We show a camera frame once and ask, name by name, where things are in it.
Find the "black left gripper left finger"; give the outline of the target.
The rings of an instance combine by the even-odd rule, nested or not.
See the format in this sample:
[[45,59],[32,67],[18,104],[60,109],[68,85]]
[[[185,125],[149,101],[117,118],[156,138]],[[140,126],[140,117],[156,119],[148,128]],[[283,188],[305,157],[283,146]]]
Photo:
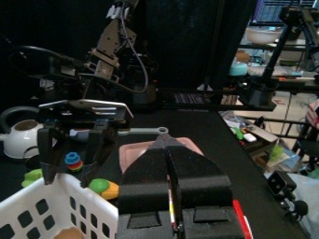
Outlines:
[[117,239],[173,238],[161,136],[121,176],[117,207]]

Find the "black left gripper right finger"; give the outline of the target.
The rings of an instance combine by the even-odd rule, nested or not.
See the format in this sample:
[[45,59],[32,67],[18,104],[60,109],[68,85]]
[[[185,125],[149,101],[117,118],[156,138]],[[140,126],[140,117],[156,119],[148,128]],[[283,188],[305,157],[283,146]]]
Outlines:
[[183,239],[244,239],[231,180],[216,163],[171,136],[164,137],[164,153]]

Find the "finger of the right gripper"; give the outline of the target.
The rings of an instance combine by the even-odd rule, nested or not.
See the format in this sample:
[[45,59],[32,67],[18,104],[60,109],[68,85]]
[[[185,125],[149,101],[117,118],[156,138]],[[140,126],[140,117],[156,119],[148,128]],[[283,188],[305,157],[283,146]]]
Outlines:
[[53,159],[53,137],[49,128],[41,128],[37,131],[37,148],[44,182],[49,185],[57,173],[57,166]]
[[96,124],[88,131],[81,187],[86,188],[116,146],[117,129],[110,124]]

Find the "person hand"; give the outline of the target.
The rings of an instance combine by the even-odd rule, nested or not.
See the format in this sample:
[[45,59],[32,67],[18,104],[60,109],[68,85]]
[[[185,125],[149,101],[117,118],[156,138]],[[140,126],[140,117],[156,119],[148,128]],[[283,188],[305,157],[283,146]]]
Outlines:
[[307,114],[305,114],[305,119],[307,119],[309,125],[316,130],[319,130],[319,99],[316,99],[312,103],[309,103]]

